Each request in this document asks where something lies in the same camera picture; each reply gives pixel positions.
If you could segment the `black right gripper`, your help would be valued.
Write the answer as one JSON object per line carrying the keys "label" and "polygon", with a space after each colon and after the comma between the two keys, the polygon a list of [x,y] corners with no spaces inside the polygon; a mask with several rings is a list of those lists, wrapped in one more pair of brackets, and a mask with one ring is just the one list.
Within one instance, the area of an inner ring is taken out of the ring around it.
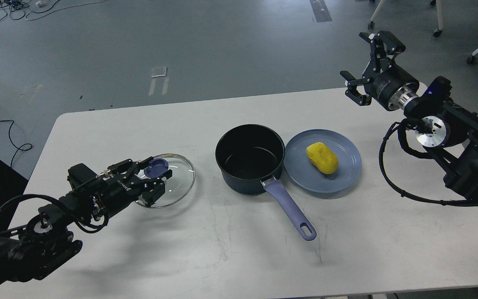
{"label": "black right gripper", "polygon": [[[405,44],[387,31],[361,32],[360,38],[370,45],[370,62],[361,79],[349,71],[340,71],[346,82],[345,95],[359,106],[370,105],[374,98],[386,110],[401,109],[400,99],[410,93],[406,97],[409,99],[419,90],[419,81],[395,62],[395,58],[406,51]],[[365,87],[366,93],[360,93],[358,86]]]}

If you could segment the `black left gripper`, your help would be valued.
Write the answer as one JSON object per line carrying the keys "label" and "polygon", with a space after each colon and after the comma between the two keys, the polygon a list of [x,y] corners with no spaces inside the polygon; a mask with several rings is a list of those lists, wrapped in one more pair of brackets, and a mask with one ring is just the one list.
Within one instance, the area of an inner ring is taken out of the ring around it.
{"label": "black left gripper", "polygon": [[[142,161],[126,159],[107,167],[107,179],[98,180],[95,194],[108,216],[115,216],[135,201],[139,206],[151,208],[166,193],[166,182],[172,177],[173,170],[147,171],[145,168],[148,168],[153,159],[153,157]],[[140,189],[113,178],[119,174],[138,175],[142,180],[149,179],[151,182],[144,185],[146,189],[141,195]]]}

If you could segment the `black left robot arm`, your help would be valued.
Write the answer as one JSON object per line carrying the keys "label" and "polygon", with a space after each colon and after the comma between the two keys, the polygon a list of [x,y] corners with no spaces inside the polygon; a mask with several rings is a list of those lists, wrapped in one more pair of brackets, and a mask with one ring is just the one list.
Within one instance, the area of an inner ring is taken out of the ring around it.
{"label": "black left robot arm", "polygon": [[0,215],[27,199],[44,199],[26,225],[0,231],[0,285],[6,281],[42,280],[78,254],[83,246],[68,226],[98,233],[131,203],[152,206],[173,175],[167,161],[126,159],[97,174],[84,164],[68,169],[70,192],[55,199],[40,194],[16,196],[0,206]]}

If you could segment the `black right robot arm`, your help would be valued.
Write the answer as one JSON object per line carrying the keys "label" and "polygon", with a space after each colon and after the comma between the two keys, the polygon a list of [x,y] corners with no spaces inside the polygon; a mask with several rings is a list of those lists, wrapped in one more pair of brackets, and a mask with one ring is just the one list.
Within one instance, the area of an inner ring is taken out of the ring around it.
{"label": "black right robot arm", "polygon": [[[478,115],[453,101],[450,80],[444,76],[437,76],[418,95],[419,81],[396,63],[406,46],[392,32],[360,32],[359,36],[370,47],[370,59],[359,78],[346,70],[340,72],[345,96],[359,106],[375,101],[388,112],[402,110],[404,115],[389,126],[378,151],[379,169],[386,183],[402,198],[416,202],[478,207]],[[435,161],[444,171],[444,187],[462,199],[427,199],[397,186],[384,165],[393,134],[406,154]]]}

